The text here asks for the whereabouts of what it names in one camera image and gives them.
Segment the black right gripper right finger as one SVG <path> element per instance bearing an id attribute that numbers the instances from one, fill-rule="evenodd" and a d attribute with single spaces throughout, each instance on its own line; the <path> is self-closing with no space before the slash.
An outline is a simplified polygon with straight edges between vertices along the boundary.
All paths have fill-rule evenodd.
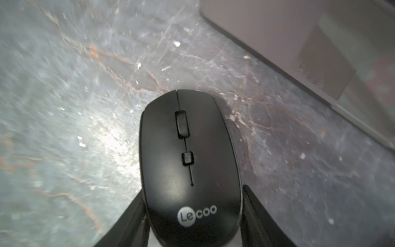
<path id="1" fill-rule="evenodd" d="M 248 185 L 243 185 L 241 238 L 243 247 L 296 247 Z"/>

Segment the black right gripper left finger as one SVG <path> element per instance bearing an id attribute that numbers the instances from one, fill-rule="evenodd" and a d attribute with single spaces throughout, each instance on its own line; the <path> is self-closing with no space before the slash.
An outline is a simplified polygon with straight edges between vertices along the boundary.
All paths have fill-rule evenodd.
<path id="1" fill-rule="evenodd" d="M 147 247 L 149 232 L 143 192 L 140 191 L 95 247 Z"/>

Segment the black wireless mouse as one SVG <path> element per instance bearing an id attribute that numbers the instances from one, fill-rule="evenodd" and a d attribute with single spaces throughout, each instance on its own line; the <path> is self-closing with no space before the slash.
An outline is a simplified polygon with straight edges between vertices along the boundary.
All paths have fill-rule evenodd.
<path id="1" fill-rule="evenodd" d="M 220 107 L 208 93 L 174 90 L 142 113 L 139 160 L 144 202 L 165 247 L 222 247 L 243 210 L 236 154 Z"/>

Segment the grey laptop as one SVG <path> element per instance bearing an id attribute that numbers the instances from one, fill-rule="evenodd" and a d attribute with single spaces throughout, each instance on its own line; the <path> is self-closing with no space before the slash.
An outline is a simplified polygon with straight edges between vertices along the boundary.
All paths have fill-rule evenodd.
<path id="1" fill-rule="evenodd" d="M 394 149 L 394 1 L 201 1 L 200 13 Z"/>

